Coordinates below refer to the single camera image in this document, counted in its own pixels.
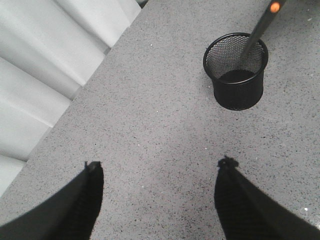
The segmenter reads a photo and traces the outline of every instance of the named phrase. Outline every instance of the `pen holder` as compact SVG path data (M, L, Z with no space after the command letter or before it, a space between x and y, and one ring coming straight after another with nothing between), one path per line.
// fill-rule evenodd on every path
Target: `pen holder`
M251 108L264 91L268 49L259 40L241 57L249 36L243 32L224 35L207 48L203 57L204 70L213 83L214 97L226 109Z

